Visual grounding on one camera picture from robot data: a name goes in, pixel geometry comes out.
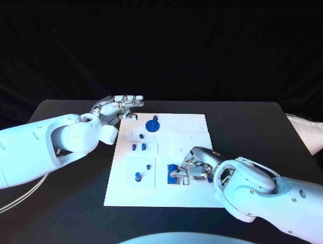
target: black curtain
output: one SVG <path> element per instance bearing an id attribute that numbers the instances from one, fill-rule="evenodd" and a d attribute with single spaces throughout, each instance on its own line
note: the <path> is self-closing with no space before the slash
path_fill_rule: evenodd
<path id="1" fill-rule="evenodd" d="M 123 94 L 279 102 L 323 120 L 323 10 L 2 3 L 0 129 L 45 99 Z"/>

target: small blue object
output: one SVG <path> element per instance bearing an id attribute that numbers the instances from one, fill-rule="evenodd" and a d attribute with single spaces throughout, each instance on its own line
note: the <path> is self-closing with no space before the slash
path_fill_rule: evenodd
<path id="1" fill-rule="evenodd" d="M 169 174 L 168 174 L 168 183 L 169 184 L 178 184 L 178 178 L 171 176 L 172 171 L 178 170 L 178 165 L 171 164 L 169 165 Z"/>
<path id="2" fill-rule="evenodd" d="M 136 181 L 140 182 L 142 181 L 142 174 L 138 172 L 136 173 Z"/>
<path id="3" fill-rule="evenodd" d="M 158 122 L 158 116 L 153 120 L 148 121 L 146 128 L 149 132 L 156 132 L 161 129 L 161 123 Z"/>

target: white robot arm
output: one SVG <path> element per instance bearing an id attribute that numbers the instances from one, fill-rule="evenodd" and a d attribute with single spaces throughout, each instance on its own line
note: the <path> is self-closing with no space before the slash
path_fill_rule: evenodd
<path id="1" fill-rule="evenodd" d="M 323 186 L 282 177 L 246 158 L 227 160 L 204 147 L 192 149 L 171 176 L 198 181 L 214 178 L 215 198 L 240 220 L 263 217 L 285 233 L 323 243 Z"/>
<path id="2" fill-rule="evenodd" d="M 91 112 L 0 131 L 0 189 L 24 184 L 81 159 L 103 141 L 114 144 L 123 118 L 138 120 L 132 107 L 143 106 L 143 96 L 109 96 Z"/>

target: table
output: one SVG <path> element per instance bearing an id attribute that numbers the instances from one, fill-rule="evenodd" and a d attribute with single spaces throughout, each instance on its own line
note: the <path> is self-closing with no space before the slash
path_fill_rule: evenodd
<path id="1" fill-rule="evenodd" d="M 29 122 L 84 114 L 96 101 L 47 100 Z M 323 173 L 282 107 L 267 102 L 146 101 L 135 112 L 207 115 L 214 149 L 230 159 L 243 156 L 283 176 L 323 185 Z M 246 223 L 224 208 L 104 206 L 114 157 L 100 143 L 80 161 L 50 174 L 31 197 L 0 215 L 0 243 L 117 243 L 171 231 L 231 236 L 256 243 L 308 243 L 264 219 Z M 0 190 L 0 207 L 40 180 Z"/>

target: blue knob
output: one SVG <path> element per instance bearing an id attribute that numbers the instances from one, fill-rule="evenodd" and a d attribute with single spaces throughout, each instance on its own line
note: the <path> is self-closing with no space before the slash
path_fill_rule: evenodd
<path id="1" fill-rule="evenodd" d="M 146 128 L 148 128 L 149 132 L 156 132 L 161 129 L 161 123 L 158 122 L 158 116 L 155 116 L 155 118 L 151 121 L 148 121 Z"/>
<path id="2" fill-rule="evenodd" d="M 138 172 L 136 173 L 136 181 L 140 182 L 142 181 L 142 174 Z"/>

